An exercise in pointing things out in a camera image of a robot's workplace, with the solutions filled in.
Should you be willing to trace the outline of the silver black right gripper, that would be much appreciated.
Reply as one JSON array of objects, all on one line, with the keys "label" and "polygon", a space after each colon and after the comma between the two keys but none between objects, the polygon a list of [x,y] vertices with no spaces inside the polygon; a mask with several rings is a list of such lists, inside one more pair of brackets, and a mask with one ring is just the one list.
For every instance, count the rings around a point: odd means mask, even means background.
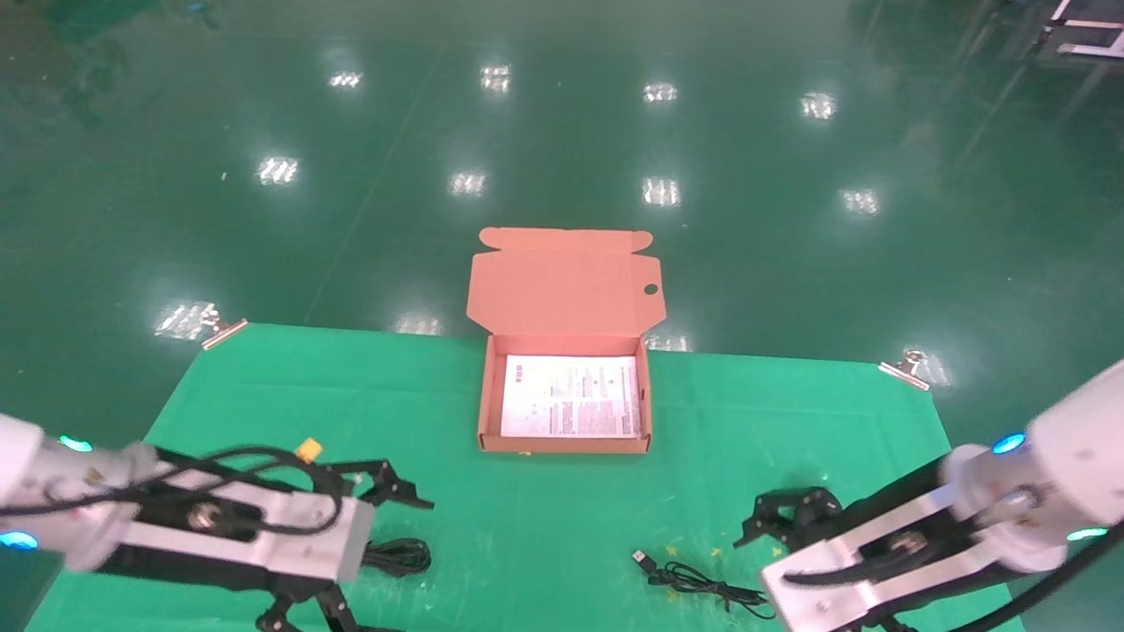
[{"label": "silver black right gripper", "polygon": [[822,485],[762,493],[733,548],[769,536],[787,549],[760,580],[788,631],[900,631],[903,613],[1010,578],[967,464],[939,457],[847,506]]}]

